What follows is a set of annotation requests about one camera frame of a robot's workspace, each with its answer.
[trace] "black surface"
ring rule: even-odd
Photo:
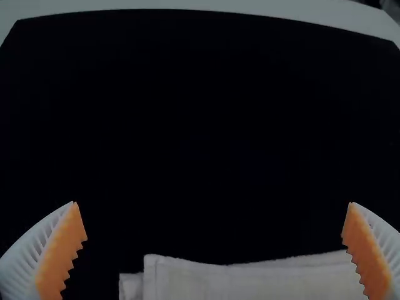
[[[65,299],[116,299],[146,253],[229,264],[343,248],[349,201],[400,228],[399,51],[269,17],[18,21],[0,49],[1,252],[67,201]]]

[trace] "folded towel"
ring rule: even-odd
[[[366,299],[356,266],[216,266],[144,258],[144,300]]]
[[[168,269],[173,269],[174,272],[188,274],[188,271],[194,275],[196,279],[200,279],[210,281],[211,278],[215,278],[216,275],[209,275],[208,272],[204,273],[204,268],[209,269],[212,265],[207,264],[197,264],[195,262],[188,262],[183,261],[181,259],[172,259],[170,257],[162,257],[162,256],[146,256],[145,257],[145,273],[147,274],[147,280],[145,285],[145,293],[147,294],[147,298],[145,300],[160,300],[160,299],[172,299],[175,295],[162,295],[159,294],[158,298],[154,297],[151,293],[154,293],[156,289],[156,281],[157,275],[157,268],[155,265],[157,264],[165,264],[167,262]],[[221,267],[221,266],[212,266],[211,269],[217,267],[217,269],[224,269],[226,272],[225,277],[229,278],[229,273],[232,271],[227,271],[228,269],[232,269],[232,267]],[[237,264],[234,265],[236,268],[236,272],[239,269],[258,269],[258,271],[250,271],[247,274],[242,274],[243,276],[251,275],[250,277],[253,280],[250,282],[250,292],[254,290],[251,286],[254,285],[258,281],[262,285],[269,286],[270,293],[266,296],[261,295],[262,298],[267,297],[268,299],[290,299],[287,297],[290,294],[290,291],[285,289],[288,288],[290,285],[294,285],[290,287],[291,291],[294,289],[301,288],[301,292],[297,292],[296,299],[322,299],[327,298],[330,299],[330,296],[327,295],[334,295],[335,298],[343,298],[343,299],[367,299],[366,296],[363,295],[364,286],[359,284],[359,275],[355,273],[355,265],[351,263],[351,256],[347,254],[345,251],[335,251],[325,254],[315,254],[310,256],[298,256],[298,257],[290,257],[287,259],[278,259],[275,261],[263,261],[263,262],[253,262],[249,264]],[[316,278],[316,274],[322,275],[322,279]],[[277,276],[276,279],[271,280],[271,276]],[[240,276],[236,274],[236,280],[240,280]],[[248,282],[249,279],[242,280],[242,283]],[[280,281],[280,288],[273,286],[276,281]],[[184,281],[181,283],[177,283],[179,289],[184,287]],[[223,288],[219,289],[220,296],[222,297],[228,290],[224,290]],[[244,298],[252,298],[258,299],[254,297],[252,294],[246,295],[243,294],[241,297]],[[120,300],[137,300],[143,299],[143,274],[120,274],[119,280],[119,299]],[[237,299],[235,297],[227,297],[225,299]]]

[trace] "orange serrated pad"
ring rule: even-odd
[[[357,265],[364,294],[369,300],[385,299],[392,281],[391,271],[367,221],[353,203],[349,203],[342,238]]]
[[[36,287],[42,300],[61,300],[60,292],[65,289],[64,280],[73,268],[72,260],[77,258],[77,250],[86,241],[85,229],[76,202],[59,224],[36,276]]]

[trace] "black mat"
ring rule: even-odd
[[[67,201],[65,299],[117,299],[146,253],[228,264],[342,249],[349,201],[400,228],[397,47],[270,17],[18,21],[0,49],[1,253]]]

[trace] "white cloth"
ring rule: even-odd
[[[142,274],[121,274],[120,300],[366,300],[355,268],[345,251],[234,266],[147,255],[144,286]]]

